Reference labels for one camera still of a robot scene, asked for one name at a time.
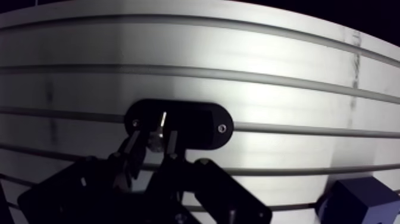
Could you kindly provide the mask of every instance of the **dark blue block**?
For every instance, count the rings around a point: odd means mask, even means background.
[[[374,177],[337,181],[318,212],[321,224],[393,224],[400,197]]]

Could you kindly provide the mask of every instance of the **black plastic mount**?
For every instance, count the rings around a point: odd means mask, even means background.
[[[126,131],[129,135],[136,130],[155,131],[164,113],[164,139],[175,130],[179,145],[185,149],[214,150],[226,144],[233,133],[230,114],[218,104],[159,99],[133,104],[125,115]]]

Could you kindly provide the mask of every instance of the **bolt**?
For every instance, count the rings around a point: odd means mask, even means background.
[[[186,219],[188,219],[184,214],[176,214],[175,216],[175,220],[179,223],[179,224],[184,224]]]
[[[175,153],[170,154],[170,158],[172,158],[173,160],[175,160],[177,157],[178,155]]]
[[[138,127],[139,126],[139,120],[133,120],[132,121],[133,127]]]
[[[226,125],[218,125],[218,132],[225,133],[226,129]]]

